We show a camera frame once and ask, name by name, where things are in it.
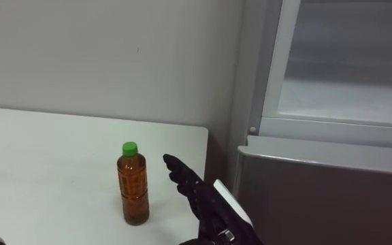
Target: white table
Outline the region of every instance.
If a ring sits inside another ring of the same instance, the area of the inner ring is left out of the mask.
[[[207,129],[0,109],[0,237],[8,245],[164,244],[197,237],[169,180],[174,154],[203,176]],[[148,165],[150,218],[123,220],[116,161],[135,141]]]

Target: white wall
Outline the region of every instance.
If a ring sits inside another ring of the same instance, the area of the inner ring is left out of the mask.
[[[202,125],[225,148],[242,0],[0,1],[0,107]]]

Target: brown liquid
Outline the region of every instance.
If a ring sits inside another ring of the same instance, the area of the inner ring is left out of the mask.
[[[149,218],[146,160],[141,154],[121,156],[117,169],[124,218],[130,225],[141,225]]]

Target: green bottle cap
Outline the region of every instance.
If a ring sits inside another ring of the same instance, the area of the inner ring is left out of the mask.
[[[134,157],[139,151],[135,142],[127,142],[122,146],[124,157]]]

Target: robotic hand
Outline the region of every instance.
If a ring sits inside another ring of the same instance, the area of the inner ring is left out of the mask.
[[[262,245],[242,207],[220,180],[205,183],[180,159],[163,156],[170,180],[187,197],[193,214],[200,221],[199,238],[181,245]]]

